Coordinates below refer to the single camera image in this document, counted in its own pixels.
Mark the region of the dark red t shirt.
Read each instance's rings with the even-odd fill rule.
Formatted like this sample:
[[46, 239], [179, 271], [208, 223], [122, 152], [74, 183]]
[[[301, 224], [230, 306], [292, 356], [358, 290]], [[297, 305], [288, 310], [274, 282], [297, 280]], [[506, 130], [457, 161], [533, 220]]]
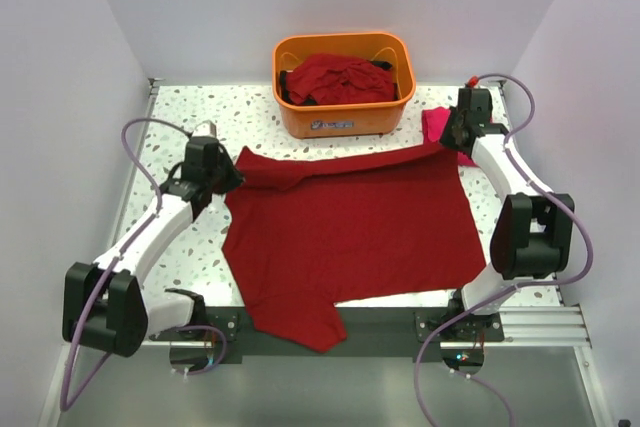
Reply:
[[223, 254], [263, 333], [317, 352], [345, 301], [456, 289], [486, 260], [457, 156], [435, 144], [318, 161], [244, 149]]

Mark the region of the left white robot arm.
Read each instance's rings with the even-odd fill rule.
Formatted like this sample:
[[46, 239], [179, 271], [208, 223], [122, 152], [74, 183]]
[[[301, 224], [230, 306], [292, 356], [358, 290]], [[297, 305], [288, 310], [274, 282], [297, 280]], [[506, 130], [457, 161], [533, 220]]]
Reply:
[[174, 288], [148, 294], [144, 282], [164, 251], [212, 198], [239, 187], [244, 177], [221, 142], [205, 134], [190, 137], [177, 169], [179, 176], [160, 185], [160, 196], [148, 216], [94, 262], [76, 262], [68, 269], [62, 315], [65, 341], [130, 357], [152, 335], [207, 324], [201, 295]]

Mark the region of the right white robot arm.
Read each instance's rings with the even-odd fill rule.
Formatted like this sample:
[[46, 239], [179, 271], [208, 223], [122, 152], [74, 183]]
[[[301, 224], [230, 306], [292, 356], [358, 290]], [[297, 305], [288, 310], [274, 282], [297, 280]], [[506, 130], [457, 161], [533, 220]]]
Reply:
[[573, 229], [567, 213], [575, 204], [568, 194], [556, 197], [561, 208], [549, 199], [552, 189], [523, 161], [508, 129], [493, 121], [485, 88], [459, 89], [439, 142], [472, 160], [502, 203], [487, 266], [455, 294], [464, 311], [490, 316], [518, 289], [566, 268]]

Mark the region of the red t shirts in basket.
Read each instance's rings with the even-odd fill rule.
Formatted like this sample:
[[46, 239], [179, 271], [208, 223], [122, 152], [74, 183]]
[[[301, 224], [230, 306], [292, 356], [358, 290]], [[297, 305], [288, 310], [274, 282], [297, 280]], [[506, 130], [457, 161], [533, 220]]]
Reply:
[[393, 65], [336, 54], [313, 54], [291, 71], [281, 70], [282, 99], [295, 106], [392, 102], [398, 99]]

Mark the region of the folded pink t shirt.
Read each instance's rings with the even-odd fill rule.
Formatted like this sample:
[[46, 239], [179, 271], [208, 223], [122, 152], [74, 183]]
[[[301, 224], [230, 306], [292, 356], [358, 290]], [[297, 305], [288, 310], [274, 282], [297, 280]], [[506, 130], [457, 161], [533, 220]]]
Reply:
[[440, 139], [450, 117], [450, 110], [445, 107], [426, 109], [421, 112], [422, 144], [438, 147], [442, 152], [453, 155], [454, 152], [444, 148]]

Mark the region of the orange plastic basket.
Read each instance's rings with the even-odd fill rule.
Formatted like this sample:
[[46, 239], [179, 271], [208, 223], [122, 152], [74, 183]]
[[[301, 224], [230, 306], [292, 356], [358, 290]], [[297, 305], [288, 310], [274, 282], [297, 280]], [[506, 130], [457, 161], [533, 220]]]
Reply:
[[282, 122], [299, 139], [389, 133], [416, 89], [406, 44], [387, 32], [286, 38], [272, 77]]

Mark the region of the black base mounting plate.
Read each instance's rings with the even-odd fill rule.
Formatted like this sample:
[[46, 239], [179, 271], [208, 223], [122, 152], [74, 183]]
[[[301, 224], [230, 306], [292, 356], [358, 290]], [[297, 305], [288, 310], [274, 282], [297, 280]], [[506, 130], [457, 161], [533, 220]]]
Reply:
[[[328, 357], [410, 358], [414, 360], [428, 335], [453, 316], [447, 307], [340, 307], [347, 338], [331, 348]], [[240, 364], [246, 357], [317, 357], [319, 354], [289, 340], [258, 331], [241, 307], [209, 307], [207, 320], [227, 339], [223, 361]], [[482, 349], [505, 340], [498, 314], [470, 315], [445, 329], [428, 345], [423, 362], [443, 359], [456, 365], [482, 365]], [[200, 332], [163, 332], [151, 337], [150, 345], [170, 348], [172, 363], [200, 365], [208, 355], [221, 351], [218, 335]]]

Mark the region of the aluminium frame rail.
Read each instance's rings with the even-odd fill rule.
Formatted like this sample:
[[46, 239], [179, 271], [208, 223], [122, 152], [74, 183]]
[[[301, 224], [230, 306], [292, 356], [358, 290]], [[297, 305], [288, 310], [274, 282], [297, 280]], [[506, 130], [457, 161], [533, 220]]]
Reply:
[[[340, 307], [347, 339], [332, 348], [333, 356], [401, 357], [409, 354], [440, 323], [444, 307]], [[312, 350], [265, 333], [239, 307], [208, 310], [209, 319], [232, 349], [246, 355], [311, 355]], [[589, 336], [577, 307], [505, 307], [481, 321], [466, 317], [431, 343], [444, 349], [484, 347], [587, 346]]]

